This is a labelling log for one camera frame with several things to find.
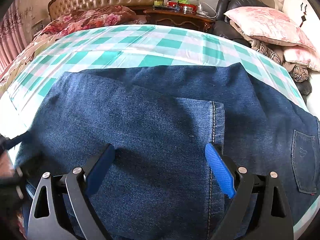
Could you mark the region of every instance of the floral pillowcase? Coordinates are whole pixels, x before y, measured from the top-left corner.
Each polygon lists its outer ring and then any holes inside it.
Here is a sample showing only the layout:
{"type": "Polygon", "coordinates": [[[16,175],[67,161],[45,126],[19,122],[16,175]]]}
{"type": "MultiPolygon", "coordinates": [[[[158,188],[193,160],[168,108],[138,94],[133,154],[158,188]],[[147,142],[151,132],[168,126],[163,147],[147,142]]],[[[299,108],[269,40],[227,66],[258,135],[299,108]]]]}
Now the floral pillowcase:
{"type": "Polygon", "coordinates": [[[229,10],[225,15],[251,38],[280,46],[300,45],[315,50],[301,28],[276,9],[244,6],[229,10]]]}
{"type": "Polygon", "coordinates": [[[320,56],[316,51],[301,46],[284,47],[284,58],[287,62],[305,65],[308,68],[320,71],[320,56]]]}

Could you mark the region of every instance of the jeans seam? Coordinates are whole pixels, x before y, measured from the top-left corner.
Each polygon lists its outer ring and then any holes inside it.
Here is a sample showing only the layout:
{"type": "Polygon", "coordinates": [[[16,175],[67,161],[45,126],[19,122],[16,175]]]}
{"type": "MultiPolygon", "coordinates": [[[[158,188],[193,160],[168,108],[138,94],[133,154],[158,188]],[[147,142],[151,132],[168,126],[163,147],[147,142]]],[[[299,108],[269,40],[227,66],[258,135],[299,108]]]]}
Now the jeans seam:
{"type": "MultiPolygon", "coordinates": [[[[318,118],[317,117],[315,117],[315,118],[316,118],[316,121],[317,121],[317,130],[318,130],[318,144],[317,144],[317,147],[318,147],[318,149],[320,149],[320,123],[319,123],[318,118]]],[[[316,188],[318,187],[319,181],[320,181],[319,173],[320,173],[320,167],[318,169],[318,180],[316,181],[316,188]]]]}
{"type": "MultiPolygon", "coordinates": [[[[212,101],[213,105],[213,135],[212,135],[212,142],[214,143],[214,127],[216,125],[216,108],[214,102],[212,101]]],[[[212,198],[212,170],[210,169],[210,198],[209,198],[209,214],[208,214],[208,232],[207,232],[207,240],[209,239],[210,233],[210,222],[211,222],[211,198],[212,198]]]]}

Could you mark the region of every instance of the floral blanket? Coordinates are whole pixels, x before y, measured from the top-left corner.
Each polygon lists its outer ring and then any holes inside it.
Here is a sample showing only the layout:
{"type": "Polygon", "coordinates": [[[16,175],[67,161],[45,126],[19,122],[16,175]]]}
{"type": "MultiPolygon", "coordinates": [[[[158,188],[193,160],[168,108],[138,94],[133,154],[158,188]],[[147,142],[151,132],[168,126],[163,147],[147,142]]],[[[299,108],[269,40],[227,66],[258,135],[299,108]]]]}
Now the floral blanket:
{"type": "Polygon", "coordinates": [[[0,97],[28,62],[42,50],[68,34],[120,24],[145,24],[145,16],[125,6],[108,6],[93,10],[74,10],[49,23],[41,33],[0,74],[0,97]]]}
{"type": "Polygon", "coordinates": [[[113,26],[119,24],[144,24],[140,16],[125,6],[109,6],[93,10],[74,10],[62,15],[47,27],[39,36],[58,34],[61,38],[76,31],[113,26]]]}

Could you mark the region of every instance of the red box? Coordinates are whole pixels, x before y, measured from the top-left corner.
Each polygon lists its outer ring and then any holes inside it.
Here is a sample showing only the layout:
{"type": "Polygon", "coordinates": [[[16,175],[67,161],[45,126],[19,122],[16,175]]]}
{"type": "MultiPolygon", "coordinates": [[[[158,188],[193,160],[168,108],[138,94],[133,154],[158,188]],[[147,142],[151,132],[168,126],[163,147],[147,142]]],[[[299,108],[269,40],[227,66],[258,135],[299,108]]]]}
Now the red box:
{"type": "MultiPolygon", "coordinates": [[[[169,2],[168,2],[168,6],[175,7],[176,4],[177,4],[177,2],[172,2],[172,1],[169,1],[169,2]]],[[[192,7],[192,11],[193,11],[193,12],[195,12],[195,13],[197,12],[197,6],[194,5],[194,4],[179,3],[179,5],[180,5],[180,10],[183,10],[183,7],[184,7],[184,6],[188,6],[188,7],[192,7]]]]}

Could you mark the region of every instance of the checkered bed sheet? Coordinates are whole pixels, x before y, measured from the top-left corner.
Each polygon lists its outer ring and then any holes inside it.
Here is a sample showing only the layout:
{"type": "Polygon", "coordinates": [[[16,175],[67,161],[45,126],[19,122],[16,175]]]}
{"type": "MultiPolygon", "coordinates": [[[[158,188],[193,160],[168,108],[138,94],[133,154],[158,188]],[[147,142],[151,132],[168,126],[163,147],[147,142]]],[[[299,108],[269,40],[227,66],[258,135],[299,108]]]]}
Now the checkered bed sheet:
{"type": "Polygon", "coordinates": [[[282,66],[241,44],[211,34],[160,25],[120,25],[72,33],[42,51],[8,88],[26,127],[55,80],[65,71],[156,65],[241,62],[248,73],[308,111],[282,66]]]}

